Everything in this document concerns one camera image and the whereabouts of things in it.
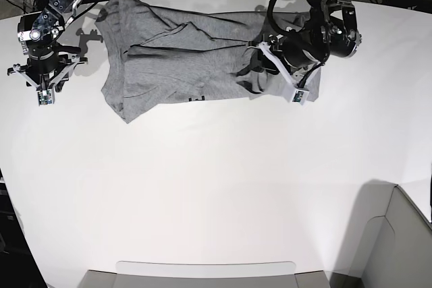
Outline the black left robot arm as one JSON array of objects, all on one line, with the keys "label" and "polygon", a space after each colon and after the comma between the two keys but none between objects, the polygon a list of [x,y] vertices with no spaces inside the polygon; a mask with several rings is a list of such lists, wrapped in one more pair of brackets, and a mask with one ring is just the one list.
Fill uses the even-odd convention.
[{"label": "black left robot arm", "polygon": [[276,21],[275,5],[270,0],[267,22],[272,33],[263,35],[270,54],[292,76],[303,69],[303,78],[325,65],[331,56],[348,58],[361,43],[356,9],[351,0],[306,0],[310,9],[299,30],[286,30]]}]

